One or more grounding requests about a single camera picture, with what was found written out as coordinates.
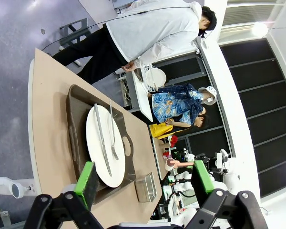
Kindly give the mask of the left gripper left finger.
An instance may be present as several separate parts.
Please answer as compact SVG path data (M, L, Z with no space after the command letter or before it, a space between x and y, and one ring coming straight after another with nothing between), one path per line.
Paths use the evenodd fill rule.
M78 229L102 229L91 213L99 179L94 162L86 162L77 183L71 190L53 198L38 195L26 219L27 229L59 229L64 222L74 222Z

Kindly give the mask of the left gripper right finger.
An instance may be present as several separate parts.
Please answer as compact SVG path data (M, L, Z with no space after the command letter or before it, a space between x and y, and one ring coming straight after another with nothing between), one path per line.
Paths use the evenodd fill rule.
M233 195L214 188L201 160L193 162L191 184L200 208L188 223L189 229L212 229L217 219L226 219L233 229L268 228L255 195L249 190Z

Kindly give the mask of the person's right hand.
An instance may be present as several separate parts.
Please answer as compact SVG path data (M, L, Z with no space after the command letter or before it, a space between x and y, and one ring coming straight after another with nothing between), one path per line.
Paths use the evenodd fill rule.
M130 61L129 63L127 63L126 65L121 67L125 72L131 72L133 70L135 70L137 67L135 66L135 61Z

